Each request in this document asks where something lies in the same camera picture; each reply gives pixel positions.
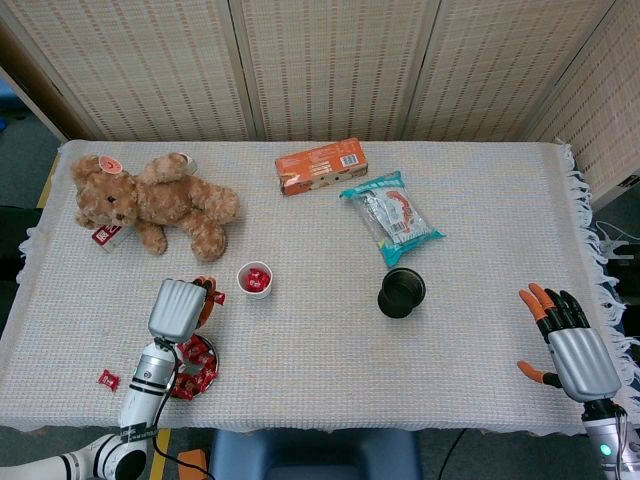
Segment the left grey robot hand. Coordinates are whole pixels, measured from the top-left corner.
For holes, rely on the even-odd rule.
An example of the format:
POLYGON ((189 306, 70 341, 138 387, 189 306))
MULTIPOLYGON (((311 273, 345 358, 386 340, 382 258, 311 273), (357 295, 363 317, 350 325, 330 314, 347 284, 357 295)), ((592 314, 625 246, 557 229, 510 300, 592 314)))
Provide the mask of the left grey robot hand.
POLYGON ((206 324, 214 309, 216 279, 200 276, 191 282, 162 281, 148 321, 153 337, 184 343, 206 324))

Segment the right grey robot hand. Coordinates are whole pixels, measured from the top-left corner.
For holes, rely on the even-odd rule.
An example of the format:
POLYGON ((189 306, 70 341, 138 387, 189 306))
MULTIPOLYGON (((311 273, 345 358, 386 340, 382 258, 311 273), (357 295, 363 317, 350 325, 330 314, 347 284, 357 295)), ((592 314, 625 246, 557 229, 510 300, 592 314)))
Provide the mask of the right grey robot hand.
POLYGON ((621 380, 598 331, 580 303, 567 291, 555 292, 531 283, 519 292, 548 348, 555 366, 543 372, 520 360, 517 367, 530 380, 562 389, 572 400, 610 400, 621 380))

